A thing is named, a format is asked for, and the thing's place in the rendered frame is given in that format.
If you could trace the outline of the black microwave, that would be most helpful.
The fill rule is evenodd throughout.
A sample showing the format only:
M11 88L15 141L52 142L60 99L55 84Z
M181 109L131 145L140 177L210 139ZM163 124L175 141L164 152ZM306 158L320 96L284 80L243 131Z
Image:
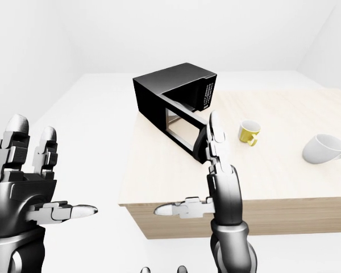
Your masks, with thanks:
M196 115L211 104L217 74L191 63L133 78L139 111L188 153L193 145L170 131L169 112L202 130L207 122Z

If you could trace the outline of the yellow mug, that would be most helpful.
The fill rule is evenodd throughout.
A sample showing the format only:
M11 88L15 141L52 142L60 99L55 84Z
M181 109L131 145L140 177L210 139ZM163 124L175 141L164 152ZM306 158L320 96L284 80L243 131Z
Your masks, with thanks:
M240 123L238 139L243 143L248 143L253 147L257 143L257 134L260 132L261 126L253 120L243 120Z

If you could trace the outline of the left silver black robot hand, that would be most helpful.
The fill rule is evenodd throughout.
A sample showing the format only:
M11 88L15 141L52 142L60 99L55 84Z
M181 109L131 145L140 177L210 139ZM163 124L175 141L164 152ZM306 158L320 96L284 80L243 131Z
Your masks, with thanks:
M58 158L56 130L44 129L34 151L34 171L25 173L22 166L29 142L27 118L14 114L0 139L0 238L98 213L91 205L52 201L57 183L53 171Z

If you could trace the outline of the black microwave door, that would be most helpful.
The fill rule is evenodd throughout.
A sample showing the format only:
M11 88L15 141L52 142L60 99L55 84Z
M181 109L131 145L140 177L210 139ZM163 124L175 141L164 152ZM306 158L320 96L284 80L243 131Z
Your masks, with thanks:
M185 102L160 96L165 106L165 133L196 161L205 163L207 122Z

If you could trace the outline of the white cup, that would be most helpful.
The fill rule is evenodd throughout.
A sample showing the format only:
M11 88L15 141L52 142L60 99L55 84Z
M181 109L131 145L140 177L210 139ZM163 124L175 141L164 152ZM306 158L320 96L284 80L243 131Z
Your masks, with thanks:
M302 157L311 164L341 159L341 140L330 134L317 134L303 148Z

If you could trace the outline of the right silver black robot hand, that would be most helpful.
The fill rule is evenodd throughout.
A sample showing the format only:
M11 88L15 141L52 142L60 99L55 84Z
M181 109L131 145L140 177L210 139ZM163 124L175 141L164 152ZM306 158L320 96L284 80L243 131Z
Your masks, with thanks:
M182 202L162 204L153 213L180 218L202 218L205 213L212 213L220 225L240 224L243 204L238 174L229 163L229 145L216 110L211 112L206 127L201 130L193 154L201 163L210 162L207 175L210 196L205 201L188 197Z

